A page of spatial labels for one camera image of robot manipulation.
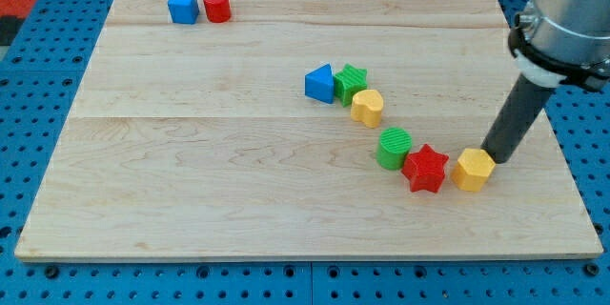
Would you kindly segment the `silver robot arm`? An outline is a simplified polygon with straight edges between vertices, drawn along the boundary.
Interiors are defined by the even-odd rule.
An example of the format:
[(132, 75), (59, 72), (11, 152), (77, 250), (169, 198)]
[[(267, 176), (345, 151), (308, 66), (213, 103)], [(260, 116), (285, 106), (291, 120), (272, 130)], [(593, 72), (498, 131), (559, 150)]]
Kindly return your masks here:
[(508, 45), (533, 84), (599, 92), (609, 82), (609, 0), (529, 0)]

